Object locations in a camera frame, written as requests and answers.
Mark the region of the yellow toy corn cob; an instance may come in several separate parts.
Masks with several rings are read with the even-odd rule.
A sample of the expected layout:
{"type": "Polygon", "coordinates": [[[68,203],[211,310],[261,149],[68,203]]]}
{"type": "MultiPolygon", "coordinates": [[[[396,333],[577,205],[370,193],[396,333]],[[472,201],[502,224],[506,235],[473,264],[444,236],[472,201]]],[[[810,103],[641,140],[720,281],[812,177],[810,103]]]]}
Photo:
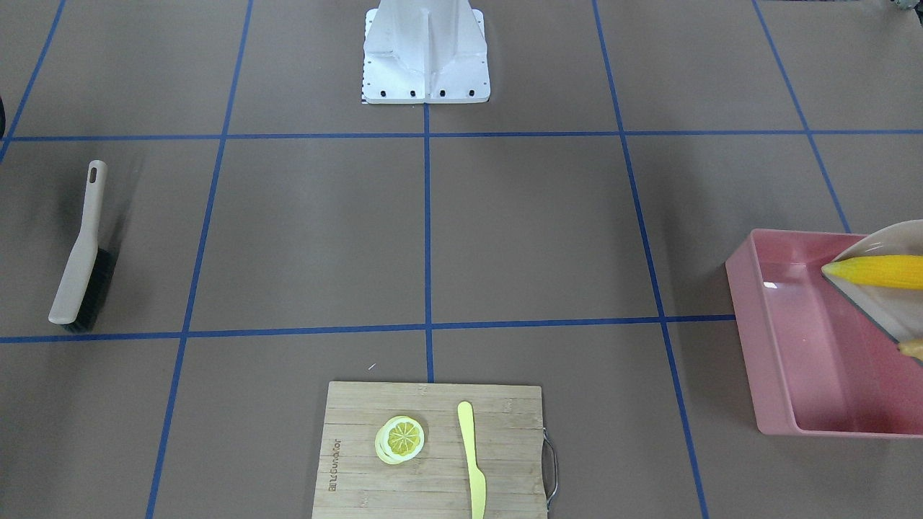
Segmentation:
{"type": "Polygon", "coordinates": [[[922,289],[922,257],[919,255],[850,257],[825,264],[821,272],[853,285],[922,289]]]}

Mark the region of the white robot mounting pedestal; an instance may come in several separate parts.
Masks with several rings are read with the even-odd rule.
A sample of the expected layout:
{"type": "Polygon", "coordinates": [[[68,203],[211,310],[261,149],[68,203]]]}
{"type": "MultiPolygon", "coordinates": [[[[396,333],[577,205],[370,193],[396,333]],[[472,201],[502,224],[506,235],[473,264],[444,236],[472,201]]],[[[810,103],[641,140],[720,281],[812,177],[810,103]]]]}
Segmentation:
{"type": "Polygon", "coordinates": [[[365,14],[362,102],[485,103],[484,14],[468,1],[382,1],[365,14]]]}

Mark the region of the beige hand brush black bristles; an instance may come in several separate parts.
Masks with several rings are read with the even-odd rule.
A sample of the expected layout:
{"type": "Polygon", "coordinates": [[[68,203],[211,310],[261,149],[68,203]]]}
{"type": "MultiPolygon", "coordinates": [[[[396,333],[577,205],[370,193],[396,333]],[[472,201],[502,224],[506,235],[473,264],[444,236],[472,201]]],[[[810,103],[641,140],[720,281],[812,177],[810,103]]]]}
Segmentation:
{"type": "Polygon", "coordinates": [[[99,243],[107,173],[105,161],[88,165],[79,233],[48,315],[49,322],[70,333],[92,330],[112,279],[115,260],[99,243]]]}

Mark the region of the yellow toy lemon slice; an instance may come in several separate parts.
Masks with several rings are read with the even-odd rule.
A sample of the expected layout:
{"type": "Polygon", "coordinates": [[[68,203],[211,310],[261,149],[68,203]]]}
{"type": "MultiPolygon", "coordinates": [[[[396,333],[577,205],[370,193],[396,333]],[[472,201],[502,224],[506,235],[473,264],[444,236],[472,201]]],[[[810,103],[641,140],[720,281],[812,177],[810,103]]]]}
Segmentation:
{"type": "Polygon", "coordinates": [[[385,464],[409,462],[424,445],[424,427],[407,416],[390,418],[379,428],[374,440],[376,456],[385,464]]]}

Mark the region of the yellow plastic knife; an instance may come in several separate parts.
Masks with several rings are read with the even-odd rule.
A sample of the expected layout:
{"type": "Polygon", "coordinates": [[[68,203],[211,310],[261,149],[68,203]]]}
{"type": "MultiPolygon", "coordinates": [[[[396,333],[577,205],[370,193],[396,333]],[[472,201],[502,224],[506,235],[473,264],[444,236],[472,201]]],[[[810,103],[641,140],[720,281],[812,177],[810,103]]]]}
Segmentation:
{"type": "Polygon", "coordinates": [[[474,407],[468,401],[462,401],[457,407],[459,430],[469,479],[470,507],[472,518],[485,518],[487,510],[487,477],[478,466],[476,456],[476,430],[474,407]]]}

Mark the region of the tan toy ginger root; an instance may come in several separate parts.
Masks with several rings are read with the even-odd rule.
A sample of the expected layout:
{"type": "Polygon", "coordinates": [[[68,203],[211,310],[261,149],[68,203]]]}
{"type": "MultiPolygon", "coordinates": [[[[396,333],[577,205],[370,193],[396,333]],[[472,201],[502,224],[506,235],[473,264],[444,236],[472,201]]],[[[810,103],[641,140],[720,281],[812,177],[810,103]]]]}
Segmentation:
{"type": "Polygon", "coordinates": [[[906,357],[923,361],[923,339],[907,340],[898,344],[898,351],[906,357]]]}

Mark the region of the beige plastic dustpan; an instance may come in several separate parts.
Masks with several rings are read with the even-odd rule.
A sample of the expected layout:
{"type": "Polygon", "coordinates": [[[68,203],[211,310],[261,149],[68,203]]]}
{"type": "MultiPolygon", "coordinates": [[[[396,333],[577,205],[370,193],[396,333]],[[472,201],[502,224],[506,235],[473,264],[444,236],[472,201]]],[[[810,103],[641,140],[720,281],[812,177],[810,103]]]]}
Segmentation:
{"type": "MultiPolygon", "coordinates": [[[[858,240],[830,262],[864,256],[921,256],[921,226],[919,219],[887,226],[858,240]]],[[[822,276],[894,342],[897,349],[900,342],[921,339],[921,290],[853,285],[823,273],[822,276]]]]}

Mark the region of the bamboo cutting board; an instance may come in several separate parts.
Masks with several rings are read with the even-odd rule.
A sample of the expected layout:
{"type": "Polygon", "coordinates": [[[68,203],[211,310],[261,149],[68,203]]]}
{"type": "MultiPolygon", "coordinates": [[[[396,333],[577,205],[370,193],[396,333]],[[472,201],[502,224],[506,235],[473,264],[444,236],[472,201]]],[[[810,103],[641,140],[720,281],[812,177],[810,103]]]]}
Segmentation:
{"type": "Polygon", "coordinates": [[[487,477],[485,518],[545,518],[543,391],[538,386],[333,381],[327,387],[314,518],[471,518],[458,404],[474,410],[487,477]],[[425,431],[418,456],[385,464],[379,428],[396,416],[425,431]]]}

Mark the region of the pink plastic bin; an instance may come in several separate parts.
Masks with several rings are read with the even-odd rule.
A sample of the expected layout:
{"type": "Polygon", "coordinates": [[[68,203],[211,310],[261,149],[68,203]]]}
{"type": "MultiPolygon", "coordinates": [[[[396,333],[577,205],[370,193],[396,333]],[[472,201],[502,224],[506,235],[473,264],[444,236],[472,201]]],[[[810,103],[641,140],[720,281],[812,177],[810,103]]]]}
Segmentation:
{"type": "Polygon", "coordinates": [[[921,364],[822,276],[865,236],[756,229],[726,260],[762,433],[921,438],[921,364]]]}

